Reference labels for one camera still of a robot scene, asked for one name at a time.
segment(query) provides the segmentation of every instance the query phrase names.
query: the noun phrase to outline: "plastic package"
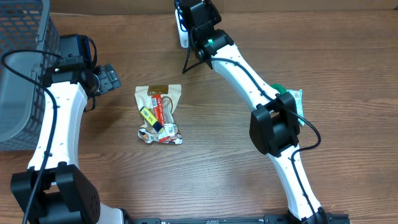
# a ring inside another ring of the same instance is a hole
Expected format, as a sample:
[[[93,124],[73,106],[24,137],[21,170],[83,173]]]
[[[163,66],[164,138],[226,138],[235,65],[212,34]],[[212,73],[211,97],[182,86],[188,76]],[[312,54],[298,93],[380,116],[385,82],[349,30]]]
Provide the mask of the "plastic package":
[[[146,143],[182,144],[172,116],[181,97],[181,85],[137,86],[135,97],[138,110],[145,117],[138,137]]]

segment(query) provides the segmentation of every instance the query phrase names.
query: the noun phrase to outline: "green object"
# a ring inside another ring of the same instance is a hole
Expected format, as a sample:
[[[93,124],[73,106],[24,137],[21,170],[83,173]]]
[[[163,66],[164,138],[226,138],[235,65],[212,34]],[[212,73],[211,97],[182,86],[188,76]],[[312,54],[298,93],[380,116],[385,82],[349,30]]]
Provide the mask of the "green object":
[[[285,87],[280,85],[280,84],[272,84],[271,87],[276,89],[280,94],[285,94],[286,93]]]

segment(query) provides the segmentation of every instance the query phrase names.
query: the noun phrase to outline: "brown wood surface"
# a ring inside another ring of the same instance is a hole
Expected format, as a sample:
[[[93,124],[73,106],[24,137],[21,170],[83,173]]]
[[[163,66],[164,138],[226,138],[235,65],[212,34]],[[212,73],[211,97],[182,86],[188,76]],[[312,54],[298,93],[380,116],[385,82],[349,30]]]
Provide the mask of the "brown wood surface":
[[[203,218],[285,213],[271,161],[249,137],[250,112],[207,66],[181,75],[173,15],[54,17],[61,34],[92,37],[122,87],[84,114],[80,168],[101,201],[133,217]],[[394,11],[224,14],[219,25],[268,83],[303,90],[321,146],[304,152],[315,195],[353,223],[397,223],[398,14]],[[144,144],[136,86],[181,84],[181,146]],[[299,136],[313,144],[308,127]],[[32,151],[0,152],[0,223],[20,223],[11,175]]]
[[[391,10],[398,0],[213,0],[220,12]],[[51,1],[51,11],[85,15],[170,14],[172,0]]]

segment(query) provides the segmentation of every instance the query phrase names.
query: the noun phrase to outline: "wooden table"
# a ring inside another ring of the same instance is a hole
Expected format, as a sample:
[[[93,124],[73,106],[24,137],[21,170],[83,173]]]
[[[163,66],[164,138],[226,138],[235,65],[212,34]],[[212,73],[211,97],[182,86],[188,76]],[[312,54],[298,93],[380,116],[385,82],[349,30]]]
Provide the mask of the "wooden table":
[[[173,15],[53,16],[61,34],[86,34],[122,88],[83,116],[79,160],[101,201],[133,217],[286,213],[271,161],[249,137],[250,111],[206,65],[181,74]],[[352,223],[396,223],[398,14],[395,11],[224,14],[218,26],[266,82],[303,90],[305,117],[323,141],[303,163],[323,208]],[[144,144],[136,86],[181,84],[181,146]],[[308,127],[302,146],[316,140]],[[0,152],[0,222],[20,223],[11,175],[33,151]]]

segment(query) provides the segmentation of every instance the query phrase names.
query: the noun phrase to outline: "yellow object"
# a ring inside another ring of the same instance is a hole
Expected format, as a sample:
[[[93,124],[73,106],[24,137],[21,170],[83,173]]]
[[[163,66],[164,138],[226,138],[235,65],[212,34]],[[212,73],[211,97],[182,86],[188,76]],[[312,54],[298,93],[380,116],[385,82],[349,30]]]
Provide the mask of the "yellow object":
[[[141,108],[139,111],[146,121],[158,132],[162,133],[164,131],[163,126],[160,122],[155,118],[155,116],[146,108],[145,106]]]

